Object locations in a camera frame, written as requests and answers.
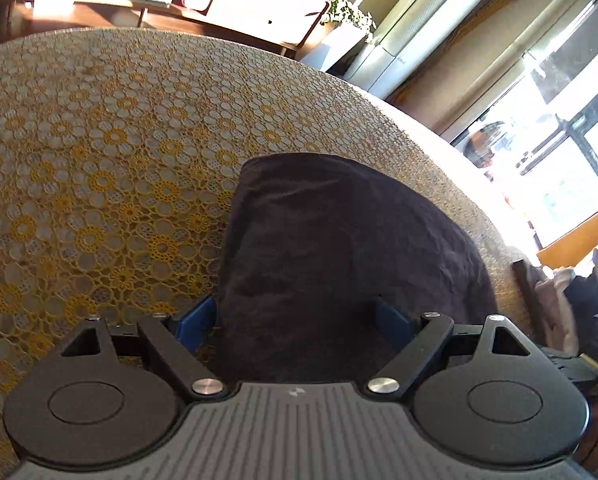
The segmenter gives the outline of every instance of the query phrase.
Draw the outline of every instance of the white cloth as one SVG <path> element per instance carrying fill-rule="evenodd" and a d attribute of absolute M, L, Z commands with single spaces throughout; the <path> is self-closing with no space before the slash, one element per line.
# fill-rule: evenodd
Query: white cloth
<path fill-rule="evenodd" d="M 541 303 L 541 322 L 548 348 L 563 351 L 564 334 L 559 298 L 553 280 L 544 280 L 534 286 L 534 294 Z"/>
<path fill-rule="evenodd" d="M 554 288 L 557 291 L 557 298 L 559 299 L 559 312 L 564 330 L 563 351 L 570 355 L 578 355 L 578 336 L 576 334 L 576 321 L 572 313 L 572 305 L 570 305 L 563 291 L 574 280 L 575 275 L 575 269 L 564 267 L 563 269 L 555 270 L 553 278 Z"/>

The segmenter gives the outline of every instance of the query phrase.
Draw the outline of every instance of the lace tablecloth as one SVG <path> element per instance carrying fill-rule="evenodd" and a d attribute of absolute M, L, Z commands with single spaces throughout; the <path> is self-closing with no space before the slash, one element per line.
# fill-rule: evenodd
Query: lace tablecloth
<path fill-rule="evenodd" d="M 528 329 L 493 224 L 348 84 L 185 34 L 43 34 L 0 46 L 0 410 L 87 314 L 132 323 L 211 290 L 239 168 L 295 151 L 354 158 L 430 198 Z M 0 422 L 0 476 L 13 463 Z"/>

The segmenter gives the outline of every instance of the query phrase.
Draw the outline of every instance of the black cloth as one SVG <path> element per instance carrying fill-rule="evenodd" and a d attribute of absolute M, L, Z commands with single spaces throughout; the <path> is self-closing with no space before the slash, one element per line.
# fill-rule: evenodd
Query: black cloth
<path fill-rule="evenodd" d="M 594 316 L 598 314 L 598 279 L 596 274 L 592 272 L 587 278 L 575 276 L 563 293 L 572 306 L 579 348 L 583 348 L 594 335 Z"/>
<path fill-rule="evenodd" d="M 367 380 L 395 355 L 375 329 L 378 297 L 457 323 L 496 312 L 486 267 L 457 224 L 338 156 L 249 160 L 222 247 L 211 367 L 228 383 Z"/>

